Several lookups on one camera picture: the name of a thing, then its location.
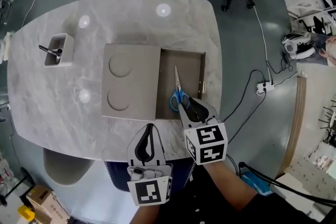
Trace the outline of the white perforated board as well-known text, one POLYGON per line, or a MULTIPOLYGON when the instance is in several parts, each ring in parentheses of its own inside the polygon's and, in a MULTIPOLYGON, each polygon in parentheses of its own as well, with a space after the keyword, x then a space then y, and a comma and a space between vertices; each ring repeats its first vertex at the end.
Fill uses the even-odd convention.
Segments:
POLYGON ((336 201, 336 147, 323 141, 297 146, 285 172, 311 195, 336 201))

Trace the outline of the person's left forearm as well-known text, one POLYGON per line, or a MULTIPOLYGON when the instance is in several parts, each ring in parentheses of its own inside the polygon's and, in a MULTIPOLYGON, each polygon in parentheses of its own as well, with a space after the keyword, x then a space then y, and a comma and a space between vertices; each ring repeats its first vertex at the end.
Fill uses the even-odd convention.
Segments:
POLYGON ((139 207, 130 224, 155 224, 160 205, 139 207))

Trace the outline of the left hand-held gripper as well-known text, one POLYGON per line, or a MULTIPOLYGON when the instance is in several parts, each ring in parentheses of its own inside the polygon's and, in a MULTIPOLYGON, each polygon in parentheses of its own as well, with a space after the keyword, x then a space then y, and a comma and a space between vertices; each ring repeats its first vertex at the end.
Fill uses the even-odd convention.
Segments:
POLYGON ((168 202, 173 165, 165 165, 162 140, 153 123, 136 133, 127 148, 127 157, 130 165, 127 168, 130 175, 127 184, 135 205, 153 206, 168 202))

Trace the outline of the person's black shirt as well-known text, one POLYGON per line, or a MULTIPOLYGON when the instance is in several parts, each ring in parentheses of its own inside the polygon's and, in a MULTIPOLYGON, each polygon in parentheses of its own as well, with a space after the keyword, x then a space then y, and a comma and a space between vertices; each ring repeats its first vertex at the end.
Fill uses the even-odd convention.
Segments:
POLYGON ((336 224, 336 208, 317 222, 278 194, 257 193, 245 208, 236 210, 206 169, 197 167, 193 180, 161 206, 155 224, 336 224))

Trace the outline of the white pen holder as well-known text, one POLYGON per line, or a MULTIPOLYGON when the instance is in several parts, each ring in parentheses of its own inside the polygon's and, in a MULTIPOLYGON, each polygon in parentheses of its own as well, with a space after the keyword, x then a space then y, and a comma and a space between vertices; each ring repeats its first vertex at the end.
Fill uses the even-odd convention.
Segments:
POLYGON ((60 48, 62 49, 62 55, 61 57, 56 57, 47 53, 44 66, 46 68, 70 66, 73 60, 74 43, 74 38, 67 33, 61 33, 52 36, 47 48, 51 50, 60 48))

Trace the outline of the brown cardboard box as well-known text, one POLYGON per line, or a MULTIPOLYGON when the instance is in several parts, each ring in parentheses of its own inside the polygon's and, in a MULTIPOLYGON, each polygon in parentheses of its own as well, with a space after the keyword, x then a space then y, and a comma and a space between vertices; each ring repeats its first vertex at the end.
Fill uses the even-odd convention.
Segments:
POLYGON ((52 189, 36 185, 26 198, 33 206, 37 224, 68 224, 70 215, 52 189))

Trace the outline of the light grey shell chair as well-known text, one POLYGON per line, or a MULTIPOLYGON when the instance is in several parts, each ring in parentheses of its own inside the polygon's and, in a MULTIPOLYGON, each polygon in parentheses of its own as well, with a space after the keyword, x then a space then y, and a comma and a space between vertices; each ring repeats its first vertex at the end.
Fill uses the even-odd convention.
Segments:
POLYGON ((76 184, 93 165, 94 160, 74 157, 43 148, 44 168, 52 181, 62 186, 76 184))

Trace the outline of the curved wooden board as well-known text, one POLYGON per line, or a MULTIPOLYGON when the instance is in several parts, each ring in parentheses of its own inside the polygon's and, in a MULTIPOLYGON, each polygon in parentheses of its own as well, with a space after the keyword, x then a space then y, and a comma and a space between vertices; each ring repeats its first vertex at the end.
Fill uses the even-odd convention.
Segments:
POLYGON ((288 138, 285 154, 276 177, 283 175, 286 168, 290 166, 291 161, 293 160, 293 156, 295 154, 296 146, 298 144, 300 136, 300 131, 302 128, 304 109, 306 103, 306 94, 307 94, 307 77, 305 76, 305 74, 300 74, 297 77, 295 112, 293 116, 290 135, 288 138))

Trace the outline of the white power strip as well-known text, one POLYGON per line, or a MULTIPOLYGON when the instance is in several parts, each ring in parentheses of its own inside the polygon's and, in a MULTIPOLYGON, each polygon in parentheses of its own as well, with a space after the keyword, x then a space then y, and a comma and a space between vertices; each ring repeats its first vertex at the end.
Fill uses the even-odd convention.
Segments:
POLYGON ((268 91, 272 91, 275 88, 274 82, 268 81, 268 82, 263 82, 263 83, 258 83, 257 84, 257 95, 261 96, 268 91))

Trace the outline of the blue-handled scissors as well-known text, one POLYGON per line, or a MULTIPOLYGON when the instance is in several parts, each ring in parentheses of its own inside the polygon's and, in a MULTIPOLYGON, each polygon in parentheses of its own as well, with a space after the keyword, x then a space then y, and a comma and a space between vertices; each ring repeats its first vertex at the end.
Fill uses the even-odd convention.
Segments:
POLYGON ((175 88, 170 97, 170 108, 174 112, 178 112, 179 104, 185 105, 186 108, 190 106, 189 95, 182 89, 180 76, 177 66, 174 67, 174 76, 175 76, 175 88))

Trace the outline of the black pen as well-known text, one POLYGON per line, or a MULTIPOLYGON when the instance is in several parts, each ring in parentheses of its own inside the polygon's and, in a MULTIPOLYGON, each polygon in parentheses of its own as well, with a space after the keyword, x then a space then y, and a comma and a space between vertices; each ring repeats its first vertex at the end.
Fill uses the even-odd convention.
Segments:
POLYGON ((51 49, 46 48, 46 47, 44 47, 44 46, 42 46, 42 45, 39 45, 38 48, 39 48, 40 50, 44 51, 44 52, 47 52, 47 53, 49 53, 49 54, 51 54, 51 55, 56 56, 56 57, 61 57, 61 55, 62 55, 62 49, 60 49, 60 48, 59 48, 59 49, 56 49, 56 50, 51 50, 51 49))

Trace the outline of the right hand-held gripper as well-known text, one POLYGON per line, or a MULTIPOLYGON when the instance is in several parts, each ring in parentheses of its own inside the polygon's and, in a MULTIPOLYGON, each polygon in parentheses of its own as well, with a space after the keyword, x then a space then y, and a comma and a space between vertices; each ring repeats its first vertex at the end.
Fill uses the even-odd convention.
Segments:
POLYGON ((225 124, 212 105, 192 97, 189 102, 188 108, 178 104, 187 151, 196 165, 224 161, 228 146, 225 124))

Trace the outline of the white device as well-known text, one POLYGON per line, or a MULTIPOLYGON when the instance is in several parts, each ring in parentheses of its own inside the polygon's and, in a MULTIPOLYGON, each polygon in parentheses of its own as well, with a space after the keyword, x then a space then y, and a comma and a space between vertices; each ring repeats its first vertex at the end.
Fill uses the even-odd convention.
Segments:
POLYGON ((315 53, 309 32, 290 32, 285 35, 282 44, 291 59, 305 59, 315 53))

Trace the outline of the grey drawer organiser box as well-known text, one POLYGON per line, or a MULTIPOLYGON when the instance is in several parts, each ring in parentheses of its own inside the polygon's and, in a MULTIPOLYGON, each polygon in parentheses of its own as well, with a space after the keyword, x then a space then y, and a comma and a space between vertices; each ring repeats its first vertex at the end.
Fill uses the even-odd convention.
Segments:
POLYGON ((103 51, 102 116, 154 121, 177 120, 170 97, 175 74, 182 92, 202 98, 204 52, 163 49, 150 45, 106 44, 103 51))

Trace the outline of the blue fabric item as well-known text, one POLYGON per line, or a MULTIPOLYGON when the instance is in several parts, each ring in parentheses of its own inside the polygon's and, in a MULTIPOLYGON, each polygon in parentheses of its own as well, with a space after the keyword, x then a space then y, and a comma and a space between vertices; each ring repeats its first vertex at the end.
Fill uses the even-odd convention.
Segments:
POLYGON ((268 184, 252 172, 246 172, 241 175, 241 179, 252 187, 257 193, 263 196, 272 194, 268 184))

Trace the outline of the person's right forearm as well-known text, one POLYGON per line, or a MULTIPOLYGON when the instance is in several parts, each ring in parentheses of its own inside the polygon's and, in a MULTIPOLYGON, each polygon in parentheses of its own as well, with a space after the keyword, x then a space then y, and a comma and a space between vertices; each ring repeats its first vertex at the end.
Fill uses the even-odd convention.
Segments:
POLYGON ((203 165, 224 198, 236 210, 242 210, 257 192, 241 180, 224 162, 203 165))

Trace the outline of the yellow plastic container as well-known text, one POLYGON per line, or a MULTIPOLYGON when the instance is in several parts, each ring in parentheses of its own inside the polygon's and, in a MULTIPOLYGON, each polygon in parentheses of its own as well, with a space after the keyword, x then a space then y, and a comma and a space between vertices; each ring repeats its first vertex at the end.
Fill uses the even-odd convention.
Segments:
POLYGON ((35 219, 35 212, 25 205, 22 205, 18 208, 18 213, 27 221, 32 221, 35 219))

